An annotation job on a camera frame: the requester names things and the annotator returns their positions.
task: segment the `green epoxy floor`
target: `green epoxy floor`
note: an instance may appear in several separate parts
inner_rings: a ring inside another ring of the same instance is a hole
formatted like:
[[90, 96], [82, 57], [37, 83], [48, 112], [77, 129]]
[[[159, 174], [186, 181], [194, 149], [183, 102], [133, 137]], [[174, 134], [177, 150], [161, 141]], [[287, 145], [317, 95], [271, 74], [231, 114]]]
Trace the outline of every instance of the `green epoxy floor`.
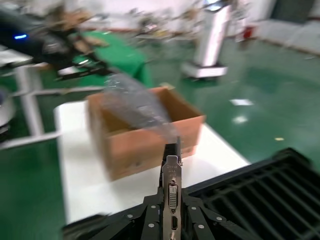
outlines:
[[[292, 147], [311, 158], [320, 171], [320, 59], [305, 60], [306, 54], [280, 52], [279, 47], [262, 42], [252, 42], [247, 51], [240, 51], [227, 39], [221, 62], [229, 66], [228, 74], [211, 82], [192, 82], [180, 73], [181, 62], [194, 51], [188, 44], [170, 42], [165, 49], [149, 45], [140, 49], [153, 60], [148, 65], [154, 86], [173, 85], [248, 161], [255, 163]], [[16, 89], [8, 79], [0, 84]], [[46, 132], [55, 129], [56, 106], [82, 100], [87, 94], [39, 96]], [[231, 99], [249, 99], [253, 105], [234, 106]], [[247, 121], [236, 123], [239, 118]], [[28, 134], [23, 130], [23, 115], [17, 119], [21, 120], [13, 124], [12, 134]], [[1, 151], [0, 172], [1, 239], [60, 239], [65, 218], [56, 141]]]

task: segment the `white stand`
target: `white stand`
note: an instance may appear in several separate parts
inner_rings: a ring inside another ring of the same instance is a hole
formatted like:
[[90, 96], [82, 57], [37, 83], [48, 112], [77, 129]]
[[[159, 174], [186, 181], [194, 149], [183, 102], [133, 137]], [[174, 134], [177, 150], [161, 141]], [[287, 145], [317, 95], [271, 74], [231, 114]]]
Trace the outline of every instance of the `white stand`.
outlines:
[[219, 10], [204, 11], [202, 38], [196, 49], [193, 62], [185, 62], [182, 72], [193, 78], [219, 77], [227, 73], [227, 67], [218, 64], [220, 49], [225, 37], [231, 6]]

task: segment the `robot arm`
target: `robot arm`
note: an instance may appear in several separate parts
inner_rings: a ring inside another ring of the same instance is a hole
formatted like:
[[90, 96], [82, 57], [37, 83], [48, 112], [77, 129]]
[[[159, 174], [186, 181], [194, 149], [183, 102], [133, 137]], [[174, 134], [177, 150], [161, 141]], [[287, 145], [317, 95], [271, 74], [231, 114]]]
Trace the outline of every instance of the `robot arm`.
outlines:
[[[98, 59], [91, 44], [75, 26], [67, 29], [58, 28], [56, 25], [48, 24], [44, 18], [20, 14], [10, 5], [0, 4], [0, 27], [2, 29], [0, 45], [32, 57], [26, 62], [9, 63], [5, 66], [7, 68], [45, 62], [57, 71], [58, 80], [92, 74], [105, 76], [111, 73], [108, 64]], [[76, 41], [79, 40], [85, 51], [77, 48]], [[76, 63], [74, 62], [76, 56], [84, 56], [88, 61]], [[80, 71], [59, 75], [59, 70], [69, 67], [76, 67]]]

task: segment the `bubble wrap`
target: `bubble wrap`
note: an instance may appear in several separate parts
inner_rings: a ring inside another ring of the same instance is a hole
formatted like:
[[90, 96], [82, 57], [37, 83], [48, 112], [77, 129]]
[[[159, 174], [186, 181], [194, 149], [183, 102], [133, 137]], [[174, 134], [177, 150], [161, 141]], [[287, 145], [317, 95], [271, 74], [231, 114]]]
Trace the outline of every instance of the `bubble wrap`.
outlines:
[[175, 143], [178, 131], [158, 98], [141, 83], [123, 73], [105, 82], [103, 106], [136, 129], [147, 129]]

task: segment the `white table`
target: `white table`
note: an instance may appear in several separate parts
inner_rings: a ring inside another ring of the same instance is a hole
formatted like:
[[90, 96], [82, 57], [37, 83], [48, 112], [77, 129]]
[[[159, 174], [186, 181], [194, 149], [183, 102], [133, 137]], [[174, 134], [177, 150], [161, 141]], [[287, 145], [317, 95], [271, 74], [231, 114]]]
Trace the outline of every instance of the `white table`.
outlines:
[[[137, 206], [157, 193], [159, 183], [160, 167], [110, 181], [91, 143], [86, 104], [65, 103], [54, 111], [67, 223]], [[248, 165], [208, 125], [199, 138], [195, 155], [183, 159], [183, 188]]]

